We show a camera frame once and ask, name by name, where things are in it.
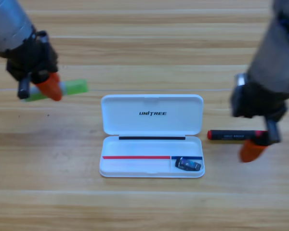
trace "small black object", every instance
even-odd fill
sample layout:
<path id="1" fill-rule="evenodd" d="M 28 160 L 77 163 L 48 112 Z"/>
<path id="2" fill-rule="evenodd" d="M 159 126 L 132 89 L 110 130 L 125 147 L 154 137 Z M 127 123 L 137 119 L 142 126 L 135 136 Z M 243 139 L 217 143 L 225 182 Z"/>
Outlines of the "small black object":
<path id="1" fill-rule="evenodd" d="M 185 136 L 119 136 L 119 140 L 185 140 Z"/>
<path id="2" fill-rule="evenodd" d="M 17 96 L 19 99 L 27 99 L 30 96 L 30 81 L 31 81 L 31 73 L 29 73 L 26 77 L 21 79 L 18 83 L 18 93 Z"/>
<path id="3" fill-rule="evenodd" d="M 179 157 L 176 160 L 175 166 L 185 171 L 200 171 L 201 169 L 201 164 L 185 159 L 183 157 Z"/>

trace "open case lid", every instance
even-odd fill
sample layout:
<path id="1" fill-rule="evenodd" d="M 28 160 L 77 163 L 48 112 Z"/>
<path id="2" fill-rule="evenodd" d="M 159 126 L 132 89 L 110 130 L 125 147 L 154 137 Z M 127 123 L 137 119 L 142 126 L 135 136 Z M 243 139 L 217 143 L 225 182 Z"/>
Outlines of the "open case lid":
<path id="1" fill-rule="evenodd" d="M 199 95 L 107 95 L 101 104 L 104 131 L 109 135 L 196 135 L 202 126 Z"/>

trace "wood grain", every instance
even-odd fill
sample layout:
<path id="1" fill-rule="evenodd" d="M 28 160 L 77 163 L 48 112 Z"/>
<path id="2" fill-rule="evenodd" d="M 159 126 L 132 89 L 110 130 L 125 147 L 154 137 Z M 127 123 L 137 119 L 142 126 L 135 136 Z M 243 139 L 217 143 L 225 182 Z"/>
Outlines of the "wood grain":
<path id="1" fill-rule="evenodd" d="M 283 142 L 243 164 L 241 143 L 209 129 L 263 129 L 232 118 L 244 72 L 270 18 L 269 0 L 21 0 L 59 53 L 62 80 L 88 93 L 23 103 L 0 59 L 0 231 L 289 231 L 289 111 Z M 199 94 L 205 175 L 101 177 L 100 100 L 107 94 Z"/>

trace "green highlighter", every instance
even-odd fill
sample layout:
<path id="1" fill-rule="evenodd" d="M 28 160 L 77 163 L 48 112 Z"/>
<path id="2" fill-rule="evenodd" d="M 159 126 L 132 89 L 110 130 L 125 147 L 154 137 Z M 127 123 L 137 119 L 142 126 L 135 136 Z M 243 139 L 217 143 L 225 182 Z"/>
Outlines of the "green highlighter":
<path id="1" fill-rule="evenodd" d="M 80 93 L 88 92 L 87 80 L 85 79 L 76 79 L 70 81 L 60 82 L 60 89 L 62 95 L 74 95 Z M 32 102 L 36 100 L 48 99 L 47 96 L 43 95 L 40 90 L 33 86 L 30 88 L 30 97 L 23 99 L 24 102 Z"/>

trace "robotic hand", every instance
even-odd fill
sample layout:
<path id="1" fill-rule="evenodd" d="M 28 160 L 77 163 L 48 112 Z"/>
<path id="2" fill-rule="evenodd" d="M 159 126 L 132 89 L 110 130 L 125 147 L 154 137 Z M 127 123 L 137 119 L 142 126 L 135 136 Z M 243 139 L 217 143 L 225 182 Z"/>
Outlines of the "robotic hand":
<path id="1" fill-rule="evenodd" d="M 273 9 L 274 16 L 262 44 L 247 72 L 236 76 L 231 96 L 234 117 L 264 116 L 267 126 L 267 132 L 260 138 L 246 141 L 243 146 L 241 156 L 245 155 L 246 162 L 257 158 L 265 147 L 280 142 L 277 122 L 287 111 L 289 0 L 275 0 Z"/>
<path id="2" fill-rule="evenodd" d="M 19 82 L 18 97 L 29 97 L 32 82 L 47 97 L 59 101 L 62 92 L 57 74 L 57 54 L 46 31 L 36 31 L 17 0 L 0 0 L 0 57 Z"/>

